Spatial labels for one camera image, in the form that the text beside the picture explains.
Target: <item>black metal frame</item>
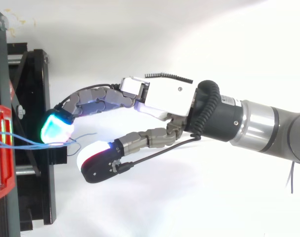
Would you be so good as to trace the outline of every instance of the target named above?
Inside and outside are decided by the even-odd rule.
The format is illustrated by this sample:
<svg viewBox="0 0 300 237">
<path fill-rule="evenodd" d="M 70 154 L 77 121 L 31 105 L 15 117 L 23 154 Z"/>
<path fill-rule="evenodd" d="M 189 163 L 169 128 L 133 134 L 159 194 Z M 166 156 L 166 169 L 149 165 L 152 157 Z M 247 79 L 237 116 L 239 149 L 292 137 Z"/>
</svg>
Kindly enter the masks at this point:
<svg viewBox="0 0 300 237">
<path fill-rule="evenodd" d="M 20 63 L 9 65 L 8 54 L 22 55 Z M 50 109 L 47 63 L 43 50 L 28 52 L 26 43 L 7 45 L 5 31 L 0 30 L 0 104 L 12 105 L 14 133 L 36 142 L 41 142 L 42 119 Z M 10 81 L 15 91 L 12 99 Z M 19 105 L 26 111 L 22 119 L 17 112 Z M 25 143 L 14 139 L 14 144 Z M 15 162 L 31 165 L 35 174 L 17 176 L 17 187 L 0 200 L 0 237 L 18 237 L 20 231 L 32 230 L 32 220 L 43 219 L 45 225 L 55 221 L 53 165 L 67 163 L 67 148 L 15 150 Z"/>
</svg>

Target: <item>bolt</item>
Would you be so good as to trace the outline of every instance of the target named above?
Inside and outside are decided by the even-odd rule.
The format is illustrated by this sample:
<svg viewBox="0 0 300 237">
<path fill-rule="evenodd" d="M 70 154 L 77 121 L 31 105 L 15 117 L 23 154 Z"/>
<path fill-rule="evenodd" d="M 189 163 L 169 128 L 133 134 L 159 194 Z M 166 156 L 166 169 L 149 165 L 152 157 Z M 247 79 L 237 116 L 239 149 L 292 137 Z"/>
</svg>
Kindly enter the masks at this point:
<svg viewBox="0 0 300 237">
<path fill-rule="evenodd" d="M 0 30 L 6 31 L 8 29 L 8 19 L 5 16 L 0 16 Z"/>
<path fill-rule="evenodd" d="M 17 116 L 19 119 L 22 119 L 25 115 L 26 111 L 23 109 L 23 106 L 17 106 Z"/>
<path fill-rule="evenodd" d="M 44 56 L 44 62 L 45 62 L 45 64 L 48 64 L 48 63 L 49 63 L 49 56 L 48 56 L 48 54 L 46 54 L 46 55 Z"/>
</svg>

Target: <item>robotic arm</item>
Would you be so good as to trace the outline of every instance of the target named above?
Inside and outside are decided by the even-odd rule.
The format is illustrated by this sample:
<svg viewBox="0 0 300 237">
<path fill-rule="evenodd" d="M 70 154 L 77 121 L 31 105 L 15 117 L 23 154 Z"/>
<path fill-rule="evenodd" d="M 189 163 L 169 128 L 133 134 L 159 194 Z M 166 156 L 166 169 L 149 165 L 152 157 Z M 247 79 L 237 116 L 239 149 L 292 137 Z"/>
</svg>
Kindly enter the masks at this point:
<svg viewBox="0 0 300 237">
<path fill-rule="evenodd" d="M 220 95 L 212 81 L 202 81 L 197 88 L 192 83 L 160 73 L 144 79 L 124 78 L 120 85 L 84 88 L 48 111 L 41 138 L 43 142 L 65 142 L 75 118 L 120 107 L 170 119 L 166 128 L 132 132 L 112 143 L 98 141 L 82 149 L 77 165 L 89 183 L 109 179 L 201 136 L 300 163 L 300 114 Z M 193 138 L 171 146 L 184 131 Z M 123 156 L 143 147 L 164 146 L 171 147 L 136 162 L 121 163 Z"/>
</svg>

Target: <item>white background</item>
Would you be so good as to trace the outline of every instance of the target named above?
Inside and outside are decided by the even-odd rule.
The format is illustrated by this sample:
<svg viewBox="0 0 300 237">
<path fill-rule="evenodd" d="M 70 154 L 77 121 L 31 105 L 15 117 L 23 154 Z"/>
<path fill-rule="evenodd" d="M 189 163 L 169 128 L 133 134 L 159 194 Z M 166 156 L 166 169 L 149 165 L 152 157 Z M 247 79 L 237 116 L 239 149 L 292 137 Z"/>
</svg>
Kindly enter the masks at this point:
<svg viewBox="0 0 300 237">
<path fill-rule="evenodd" d="M 300 112 L 300 0 L 0 0 L 0 11 L 9 42 L 50 55 L 51 106 L 84 86 L 163 71 Z M 160 126 L 122 109 L 77 119 L 73 137 L 98 132 L 85 146 Z M 300 237 L 300 165 L 293 195 L 290 166 L 205 139 L 91 185 L 69 157 L 55 166 L 57 220 L 22 236 Z"/>
</svg>

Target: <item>red container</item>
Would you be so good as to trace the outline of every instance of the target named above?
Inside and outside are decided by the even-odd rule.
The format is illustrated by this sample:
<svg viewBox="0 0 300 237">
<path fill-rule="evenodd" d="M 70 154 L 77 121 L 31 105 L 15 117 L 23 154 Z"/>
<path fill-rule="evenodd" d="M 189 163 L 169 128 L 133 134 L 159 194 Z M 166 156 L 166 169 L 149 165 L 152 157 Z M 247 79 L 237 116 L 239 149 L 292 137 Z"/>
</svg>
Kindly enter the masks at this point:
<svg viewBox="0 0 300 237">
<path fill-rule="evenodd" d="M 0 132 L 12 132 L 11 109 L 0 105 Z M 0 141 L 13 144 L 10 135 L 0 135 Z M 15 187 L 13 149 L 0 148 L 0 198 Z"/>
</svg>

